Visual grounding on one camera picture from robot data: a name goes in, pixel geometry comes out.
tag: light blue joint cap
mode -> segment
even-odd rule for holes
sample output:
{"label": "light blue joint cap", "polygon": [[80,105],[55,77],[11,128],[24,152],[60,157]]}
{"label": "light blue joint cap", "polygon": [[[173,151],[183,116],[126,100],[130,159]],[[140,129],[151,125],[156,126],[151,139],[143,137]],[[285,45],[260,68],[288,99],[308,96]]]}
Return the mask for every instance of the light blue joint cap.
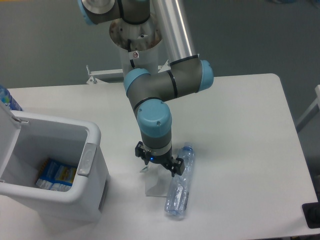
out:
{"label": "light blue joint cap", "polygon": [[142,103],[136,120],[141,132],[151,138],[160,138],[171,130],[170,109],[160,99],[150,99]]}
{"label": "light blue joint cap", "polygon": [[131,70],[130,72],[128,72],[128,74],[125,76],[124,80],[123,80],[123,85],[124,85],[124,89],[125,89],[125,93],[128,93],[128,89],[130,87],[130,85],[134,82],[134,80],[136,80],[138,77],[140,77],[141,75],[144,74],[150,74],[150,72],[148,72],[147,69],[144,68],[136,68]]}
{"label": "light blue joint cap", "polygon": [[82,13],[82,16],[83,16],[86,24],[88,24],[88,25],[96,25],[96,24],[94,24],[94,23],[90,20],[90,18],[88,17],[88,15],[87,15],[87,13],[86,13],[86,11],[85,11],[85,9],[84,9],[84,6],[82,5],[82,1],[81,1],[81,0],[78,0],[78,5],[79,5],[80,11],[81,11],[81,13]]}
{"label": "light blue joint cap", "polygon": [[214,83],[214,72],[210,63],[206,60],[201,60],[202,64],[202,79],[198,92],[208,89]]}

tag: robotic arm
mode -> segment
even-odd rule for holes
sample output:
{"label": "robotic arm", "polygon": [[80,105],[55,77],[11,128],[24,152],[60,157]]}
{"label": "robotic arm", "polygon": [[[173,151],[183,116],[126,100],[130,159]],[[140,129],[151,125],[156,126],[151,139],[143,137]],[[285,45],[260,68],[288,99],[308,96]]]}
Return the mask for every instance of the robotic arm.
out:
{"label": "robotic arm", "polygon": [[[210,64],[196,54],[185,10],[180,0],[153,0],[157,18],[150,14],[149,0],[78,0],[88,24],[113,20],[110,36],[127,52],[122,57],[123,84],[140,128],[142,142],[135,155],[161,164],[171,175],[181,175],[183,159],[172,157],[172,115],[166,101],[211,87]],[[163,39],[170,70],[157,73],[152,49]]]}

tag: blue bottle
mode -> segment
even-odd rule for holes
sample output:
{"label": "blue bottle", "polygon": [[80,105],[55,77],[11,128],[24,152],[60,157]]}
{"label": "blue bottle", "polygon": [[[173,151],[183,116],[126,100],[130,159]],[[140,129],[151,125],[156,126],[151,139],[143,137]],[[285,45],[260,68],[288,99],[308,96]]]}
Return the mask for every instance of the blue bottle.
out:
{"label": "blue bottle", "polygon": [[8,89],[0,85],[0,101],[10,110],[23,111],[16,100],[11,96]]}
{"label": "blue bottle", "polygon": [[189,190],[193,175],[195,152],[190,143],[185,143],[178,152],[178,158],[184,161],[184,172],[181,176],[175,175],[170,183],[164,210],[183,218],[187,209]]}

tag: gray floor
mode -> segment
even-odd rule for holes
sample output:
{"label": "gray floor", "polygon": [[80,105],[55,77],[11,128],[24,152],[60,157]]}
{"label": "gray floor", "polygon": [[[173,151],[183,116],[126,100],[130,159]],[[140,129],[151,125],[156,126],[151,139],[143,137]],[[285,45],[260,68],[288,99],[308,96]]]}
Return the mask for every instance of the gray floor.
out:
{"label": "gray floor", "polygon": [[[215,76],[277,74],[294,120],[315,99],[320,9],[309,1],[185,0],[184,5],[194,45]],[[109,23],[86,25],[75,0],[0,2],[0,83],[84,84],[87,64],[92,71],[120,68],[108,30]],[[159,58],[167,59],[164,46]],[[317,116],[300,134],[312,169],[320,165],[319,126]]]}

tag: white cooler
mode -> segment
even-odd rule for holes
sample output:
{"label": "white cooler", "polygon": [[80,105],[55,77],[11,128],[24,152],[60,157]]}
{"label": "white cooler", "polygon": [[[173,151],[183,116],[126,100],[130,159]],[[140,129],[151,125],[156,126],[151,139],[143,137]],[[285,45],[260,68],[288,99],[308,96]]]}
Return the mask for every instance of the white cooler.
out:
{"label": "white cooler", "polygon": [[[98,220],[110,180],[100,140],[93,122],[9,111],[0,101],[0,195],[39,213]],[[36,186],[48,158],[77,166],[70,190]]]}

